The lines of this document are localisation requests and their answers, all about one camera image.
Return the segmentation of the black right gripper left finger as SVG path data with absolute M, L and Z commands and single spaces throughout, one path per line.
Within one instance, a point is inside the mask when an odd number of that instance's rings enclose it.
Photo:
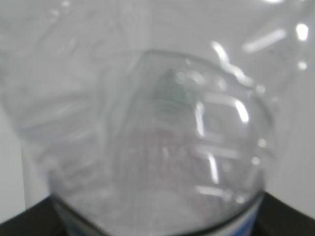
M 67 236 L 51 196 L 0 224 L 1 236 Z

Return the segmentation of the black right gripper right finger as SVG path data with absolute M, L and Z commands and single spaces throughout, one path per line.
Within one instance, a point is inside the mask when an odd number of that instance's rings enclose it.
M 266 193 L 253 236 L 315 236 L 315 220 Z

